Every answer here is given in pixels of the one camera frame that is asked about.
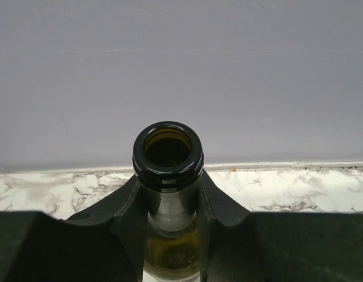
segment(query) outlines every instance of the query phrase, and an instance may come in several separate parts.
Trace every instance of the bottle opening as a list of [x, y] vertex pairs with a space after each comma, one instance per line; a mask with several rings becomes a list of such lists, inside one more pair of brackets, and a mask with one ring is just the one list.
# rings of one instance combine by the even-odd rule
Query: bottle opening
[[177, 166], [190, 156], [191, 141], [180, 130], [160, 128], [146, 139], [144, 153], [148, 161], [156, 166]]

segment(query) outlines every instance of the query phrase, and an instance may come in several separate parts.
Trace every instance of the marble pattern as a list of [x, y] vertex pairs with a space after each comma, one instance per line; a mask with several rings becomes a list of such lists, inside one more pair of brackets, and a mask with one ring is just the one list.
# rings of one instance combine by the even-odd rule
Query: marble pattern
[[[67, 219], [121, 187], [132, 175], [1, 174], [0, 211], [42, 210]], [[209, 175], [226, 194], [252, 211], [363, 211], [363, 169], [210, 171]], [[143, 281], [156, 282], [147, 273]]]

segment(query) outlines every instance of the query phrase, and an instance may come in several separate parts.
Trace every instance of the bottle mouth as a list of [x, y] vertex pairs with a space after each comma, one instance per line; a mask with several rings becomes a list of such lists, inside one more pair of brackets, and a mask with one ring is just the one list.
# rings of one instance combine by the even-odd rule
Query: bottle mouth
[[133, 168], [148, 188], [183, 189], [202, 173], [201, 141], [192, 129], [181, 123], [155, 123], [145, 128], [135, 141]]

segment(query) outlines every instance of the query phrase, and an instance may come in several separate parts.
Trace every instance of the white trim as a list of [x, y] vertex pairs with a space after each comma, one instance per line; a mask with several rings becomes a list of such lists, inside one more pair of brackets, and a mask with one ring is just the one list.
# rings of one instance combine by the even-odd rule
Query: white trim
[[[363, 167], [363, 162], [258, 162], [258, 163], [214, 163], [205, 164], [204, 168], [212, 170], [268, 170], [268, 169], [317, 169], [317, 168], [352, 168]], [[15, 173], [101, 173], [118, 172], [133, 173], [131, 166], [118, 167], [92, 167], [84, 169], [58, 169], [58, 170], [38, 170]]]

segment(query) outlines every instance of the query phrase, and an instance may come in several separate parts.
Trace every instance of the gray wall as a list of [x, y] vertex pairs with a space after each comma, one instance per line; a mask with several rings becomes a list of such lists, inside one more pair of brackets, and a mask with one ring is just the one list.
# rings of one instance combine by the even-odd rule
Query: gray wall
[[130, 165], [160, 120], [207, 163], [363, 160], [363, 0], [0, 0], [0, 172]]

